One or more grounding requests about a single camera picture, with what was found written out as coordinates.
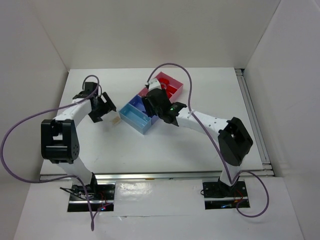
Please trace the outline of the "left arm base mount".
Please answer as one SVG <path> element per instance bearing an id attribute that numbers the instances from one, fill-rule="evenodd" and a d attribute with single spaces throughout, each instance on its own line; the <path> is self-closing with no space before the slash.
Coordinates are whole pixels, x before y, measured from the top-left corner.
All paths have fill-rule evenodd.
<path id="1" fill-rule="evenodd" d="M 71 188 L 60 187 L 59 189 L 69 194 L 67 208 L 69 213 L 89 211 L 87 198 L 82 187 L 73 185 Z M 96 212 L 98 209 L 100 209 L 101 212 L 113 212 L 115 190 L 115 183 L 98 184 L 96 186 L 95 193 L 88 190 L 92 211 Z"/>

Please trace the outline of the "red lego brick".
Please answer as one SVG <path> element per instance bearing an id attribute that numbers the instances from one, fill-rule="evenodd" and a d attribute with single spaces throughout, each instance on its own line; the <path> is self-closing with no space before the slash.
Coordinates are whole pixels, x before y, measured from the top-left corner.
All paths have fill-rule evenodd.
<path id="1" fill-rule="evenodd" d="M 178 89 L 173 87 L 172 85 L 168 85 L 165 90 L 167 94 L 173 95 L 177 92 Z"/>

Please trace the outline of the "tan lego brick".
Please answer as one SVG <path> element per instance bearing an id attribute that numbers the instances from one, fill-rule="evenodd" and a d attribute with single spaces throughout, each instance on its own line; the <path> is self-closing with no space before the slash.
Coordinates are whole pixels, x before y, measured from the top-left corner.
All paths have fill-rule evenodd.
<path id="1" fill-rule="evenodd" d="M 111 123 L 112 123 L 113 126 L 116 126 L 116 125 L 118 125 L 121 121 L 122 121 L 122 119 L 121 119 L 119 116 L 117 116 L 117 117 L 115 117 L 115 118 L 112 119 Z"/>

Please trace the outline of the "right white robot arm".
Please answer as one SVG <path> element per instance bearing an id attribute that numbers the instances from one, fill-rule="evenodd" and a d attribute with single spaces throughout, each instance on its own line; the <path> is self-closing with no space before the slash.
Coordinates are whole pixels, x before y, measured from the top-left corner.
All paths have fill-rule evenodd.
<path id="1" fill-rule="evenodd" d="M 142 103 L 149 117 L 158 116 L 167 124 L 206 134 L 222 160 L 219 184 L 226 190 L 234 187 L 243 160 L 253 146 L 253 140 L 239 118 L 222 119 L 192 110 L 181 102 L 172 103 L 166 91 L 158 88 L 142 97 Z"/>

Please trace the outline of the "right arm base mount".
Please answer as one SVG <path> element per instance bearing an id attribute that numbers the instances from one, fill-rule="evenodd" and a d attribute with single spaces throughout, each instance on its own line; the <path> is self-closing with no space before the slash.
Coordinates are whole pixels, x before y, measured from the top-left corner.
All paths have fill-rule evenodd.
<path id="1" fill-rule="evenodd" d="M 238 181 L 231 190 L 222 190 L 218 181 L 202 183 L 200 194 L 204 197 L 206 210 L 222 210 L 249 208 L 250 202 L 247 186 L 244 181 Z"/>

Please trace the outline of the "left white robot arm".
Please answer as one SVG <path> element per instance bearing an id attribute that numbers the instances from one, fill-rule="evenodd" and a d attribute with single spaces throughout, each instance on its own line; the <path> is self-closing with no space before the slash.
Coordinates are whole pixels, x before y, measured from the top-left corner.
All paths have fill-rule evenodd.
<path id="1" fill-rule="evenodd" d="M 86 116 L 93 123 L 99 123 L 104 115 L 117 110 L 106 92 L 99 93 L 99 88 L 96 82 L 84 81 L 82 91 L 73 97 L 71 106 L 54 119 L 45 119 L 41 123 L 41 155 L 67 175 L 76 176 L 72 181 L 76 193 L 84 192 L 86 187 L 93 195 L 98 187 L 95 174 L 80 158 L 77 126 Z"/>

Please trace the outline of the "red round flower lego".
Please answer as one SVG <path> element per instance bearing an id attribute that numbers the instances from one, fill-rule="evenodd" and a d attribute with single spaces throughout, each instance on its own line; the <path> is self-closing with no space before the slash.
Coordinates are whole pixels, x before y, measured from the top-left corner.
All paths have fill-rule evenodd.
<path id="1" fill-rule="evenodd" d="M 161 78 L 159 78 L 158 80 L 159 80 L 159 82 L 160 82 L 161 85 L 167 86 L 167 85 L 170 84 L 170 81 L 169 81 L 168 79 L 166 79 L 166 78 L 161 77 Z"/>

